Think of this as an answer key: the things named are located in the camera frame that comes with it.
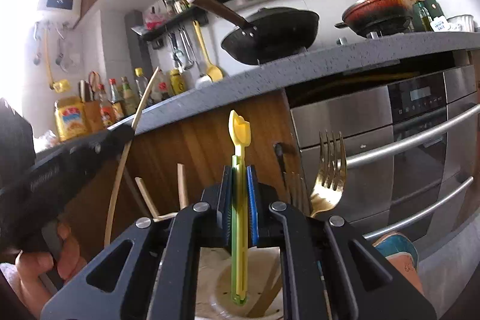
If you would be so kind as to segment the person's left hand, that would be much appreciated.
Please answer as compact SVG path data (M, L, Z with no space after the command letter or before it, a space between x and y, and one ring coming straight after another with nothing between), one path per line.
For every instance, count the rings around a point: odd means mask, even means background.
M69 225L59 223L57 233L63 241L63 247L56 267L60 278L67 283L86 266L86 260L80 255L80 245ZM16 257L19 279L17 296L36 319L40 318L41 310L52 297L39 276L53 267L53 257L49 253L22 252Z

